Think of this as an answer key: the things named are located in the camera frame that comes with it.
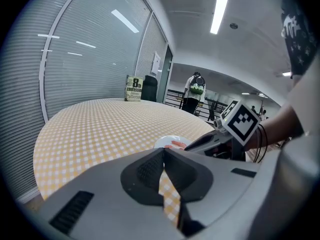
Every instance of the white plate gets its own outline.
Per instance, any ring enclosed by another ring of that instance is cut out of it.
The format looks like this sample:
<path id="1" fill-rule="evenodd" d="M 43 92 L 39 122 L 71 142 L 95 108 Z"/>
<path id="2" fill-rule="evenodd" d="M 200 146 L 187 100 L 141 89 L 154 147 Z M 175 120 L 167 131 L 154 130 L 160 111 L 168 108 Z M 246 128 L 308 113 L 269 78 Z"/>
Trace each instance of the white plate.
<path id="1" fill-rule="evenodd" d="M 163 136 L 160 139 L 158 139 L 154 144 L 154 148 L 155 149 L 164 148 L 165 145 L 171 145 L 173 148 L 176 148 L 176 149 L 181 148 L 180 146 L 173 144 L 172 141 L 182 142 L 182 143 L 186 144 L 187 146 L 189 146 L 192 143 L 192 141 L 190 141 L 184 137 L 169 135 L 169 136 Z"/>

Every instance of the backpack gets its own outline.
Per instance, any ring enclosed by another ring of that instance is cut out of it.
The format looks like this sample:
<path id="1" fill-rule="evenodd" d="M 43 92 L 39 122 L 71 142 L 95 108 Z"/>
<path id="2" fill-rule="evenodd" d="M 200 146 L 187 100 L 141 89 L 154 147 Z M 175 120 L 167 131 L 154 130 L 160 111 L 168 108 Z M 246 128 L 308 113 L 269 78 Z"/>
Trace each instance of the backpack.
<path id="1" fill-rule="evenodd" d="M 204 93 L 205 85 L 205 79 L 201 75 L 197 75 L 191 80 L 189 90 L 194 94 L 201 95 Z"/>

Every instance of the checkered tablecloth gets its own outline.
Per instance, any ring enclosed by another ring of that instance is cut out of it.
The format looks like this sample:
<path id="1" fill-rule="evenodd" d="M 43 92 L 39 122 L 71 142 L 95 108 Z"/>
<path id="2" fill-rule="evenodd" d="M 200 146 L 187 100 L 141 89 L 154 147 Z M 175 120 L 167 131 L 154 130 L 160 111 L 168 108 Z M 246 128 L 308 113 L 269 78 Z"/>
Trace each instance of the checkered tablecloth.
<path id="1" fill-rule="evenodd" d="M 44 199 L 86 169 L 152 149 L 166 135 L 194 141 L 212 131 L 207 123 L 180 109 L 119 98 L 75 104 L 57 113 L 41 130 L 34 147 L 33 169 Z M 180 196 L 164 172 L 159 193 L 175 224 Z"/>

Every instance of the poster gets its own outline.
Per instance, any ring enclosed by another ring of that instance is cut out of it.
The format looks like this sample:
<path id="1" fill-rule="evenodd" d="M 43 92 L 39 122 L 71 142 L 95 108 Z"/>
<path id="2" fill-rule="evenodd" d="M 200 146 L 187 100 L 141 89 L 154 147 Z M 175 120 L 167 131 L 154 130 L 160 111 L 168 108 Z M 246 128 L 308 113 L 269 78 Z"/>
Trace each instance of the poster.
<path id="1" fill-rule="evenodd" d="M 152 64 L 152 70 L 151 72 L 154 73 L 154 74 L 158 74 L 158 70 L 159 70 L 159 67 L 160 67 L 160 56 L 158 55 L 158 53 L 155 51 L 154 52 L 154 59 L 153 59 L 153 64 Z"/>
<path id="2" fill-rule="evenodd" d="M 137 76 L 126 76 L 124 101 L 139 102 L 141 100 L 142 85 L 144 80 Z"/>

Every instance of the fluorescent light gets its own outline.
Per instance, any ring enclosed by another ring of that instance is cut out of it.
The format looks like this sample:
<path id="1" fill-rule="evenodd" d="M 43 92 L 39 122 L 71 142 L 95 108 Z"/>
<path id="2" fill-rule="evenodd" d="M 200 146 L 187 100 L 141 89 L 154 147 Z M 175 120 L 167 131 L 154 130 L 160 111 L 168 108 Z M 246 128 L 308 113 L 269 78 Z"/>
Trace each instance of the fluorescent light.
<path id="1" fill-rule="evenodd" d="M 291 77 L 291 72 L 284 72 L 284 73 L 282 73 L 282 75 L 284 77 Z"/>
<path id="2" fill-rule="evenodd" d="M 56 35 L 48 35 L 48 34 L 38 34 L 38 37 L 44 37 L 44 38 L 56 38 L 59 39 L 60 36 L 56 36 Z"/>
<path id="3" fill-rule="evenodd" d="M 84 45 L 84 46 L 89 46 L 89 47 L 92 47 L 92 48 L 96 48 L 95 46 L 90 45 L 90 44 L 87 44 L 87 43 L 84 43 L 84 42 L 76 41 L 76 43 L 77 43 L 77 44 L 80 44 L 80 45 Z"/>
<path id="4" fill-rule="evenodd" d="M 78 54 L 78 53 L 73 53 L 73 52 L 68 52 L 68 54 L 73 54 L 73 55 L 78 55 L 78 56 L 82 56 L 82 54 Z"/>
<path id="5" fill-rule="evenodd" d="M 131 29 L 131 31 L 133 33 L 139 32 L 139 30 L 136 29 L 136 27 L 134 25 L 132 25 L 131 22 L 129 20 L 127 20 L 127 18 L 125 16 L 123 16 L 120 12 L 118 12 L 118 10 L 113 10 L 111 13 L 114 16 L 116 16 L 120 21 L 122 21 L 122 23 L 124 23 L 129 29 Z"/>
<path id="6" fill-rule="evenodd" d="M 218 33 L 222 18 L 224 17 L 227 2 L 228 2 L 228 0 L 216 0 L 212 26 L 211 26 L 211 30 L 210 30 L 210 32 L 213 34 Z"/>

